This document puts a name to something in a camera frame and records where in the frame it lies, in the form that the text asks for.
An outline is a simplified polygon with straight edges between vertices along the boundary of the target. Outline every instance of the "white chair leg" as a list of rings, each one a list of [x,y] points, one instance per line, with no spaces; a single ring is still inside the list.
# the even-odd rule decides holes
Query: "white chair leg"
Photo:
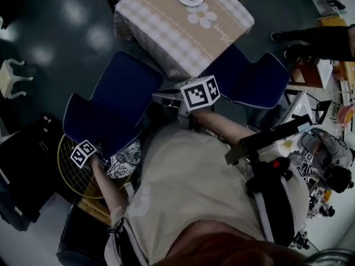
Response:
[[[15,60],[15,59],[7,59],[7,62],[8,62],[8,64],[15,64],[15,65],[19,65],[19,66],[22,66],[25,63],[24,61],[19,62],[19,61]]]
[[[33,80],[33,77],[21,77],[21,76],[15,76],[13,75],[13,80],[14,80],[14,83],[15,82],[20,82],[20,81],[32,81]]]
[[[20,95],[23,95],[23,96],[26,96],[27,93],[25,91],[19,91],[18,93],[15,93],[15,94],[11,94],[9,93],[9,95],[7,96],[8,99],[14,99],[14,98],[17,98],[18,96]]]

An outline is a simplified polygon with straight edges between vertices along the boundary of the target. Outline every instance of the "white flower print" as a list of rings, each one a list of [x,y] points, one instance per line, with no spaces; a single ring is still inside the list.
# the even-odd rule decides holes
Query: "white flower print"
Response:
[[[196,24],[200,22],[200,25],[205,28],[211,28],[211,22],[217,20],[217,15],[214,12],[207,11],[209,6],[207,3],[201,3],[197,7],[187,7],[187,10],[192,13],[189,14],[187,19],[191,24]]]

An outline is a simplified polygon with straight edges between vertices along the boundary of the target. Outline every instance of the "beige shirt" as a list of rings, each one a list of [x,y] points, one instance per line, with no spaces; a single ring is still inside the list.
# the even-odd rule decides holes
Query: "beige shirt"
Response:
[[[141,186],[125,213],[150,265],[166,257],[188,225],[202,219],[224,222],[264,240],[255,201],[247,195],[246,165],[228,166],[227,152],[218,139],[176,125],[155,136],[144,158]],[[261,160],[276,157],[268,152]],[[308,189],[295,172],[287,185],[298,221],[304,222]]]

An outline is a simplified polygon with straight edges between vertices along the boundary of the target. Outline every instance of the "navy blue chair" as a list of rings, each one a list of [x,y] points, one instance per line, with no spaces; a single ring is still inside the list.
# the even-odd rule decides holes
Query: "navy blue chair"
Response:
[[[163,76],[141,61],[117,52],[99,79],[90,100],[73,94],[64,114],[64,133],[75,142],[101,144],[104,156],[113,156],[140,135],[138,123],[151,93]]]
[[[274,108],[286,89],[290,74],[270,53],[251,63],[231,45],[202,74],[214,75],[223,97],[258,109]]]

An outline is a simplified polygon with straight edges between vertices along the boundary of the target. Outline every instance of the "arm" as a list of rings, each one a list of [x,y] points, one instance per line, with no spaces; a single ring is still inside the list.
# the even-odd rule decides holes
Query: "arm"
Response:
[[[110,212],[112,213],[117,207],[126,209],[128,206],[128,201],[119,192],[112,179],[108,177],[104,171],[104,166],[100,163],[99,157],[97,155],[93,155],[90,158],[90,165],[93,169],[96,182],[100,187]]]
[[[235,145],[241,139],[255,134],[254,131],[241,126],[222,115],[206,109],[199,109],[192,112],[197,122],[208,128],[228,143]]]

